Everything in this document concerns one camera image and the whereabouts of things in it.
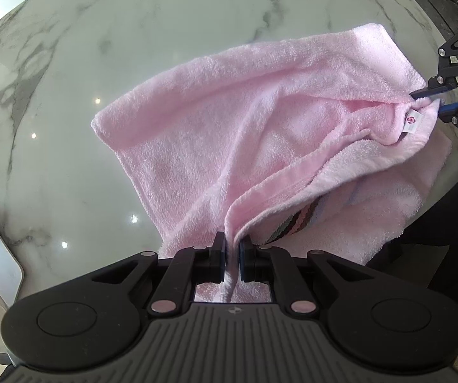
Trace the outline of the pink terry towel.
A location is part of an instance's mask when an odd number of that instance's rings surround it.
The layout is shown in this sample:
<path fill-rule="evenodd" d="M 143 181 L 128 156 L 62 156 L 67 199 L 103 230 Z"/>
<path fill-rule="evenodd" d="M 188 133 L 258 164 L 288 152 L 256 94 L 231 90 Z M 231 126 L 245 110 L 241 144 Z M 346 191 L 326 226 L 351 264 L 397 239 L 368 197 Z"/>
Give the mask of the pink terry towel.
<path fill-rule="evenodd" d="M 200 302 L 266 302 L 240 279 L 239 243 L 365 265 L 399 237 L 450 155 L 436 100 L 383 26 L 257 42 L 144 81 L 92 121 L 171 258 L 227 240 Z"/>

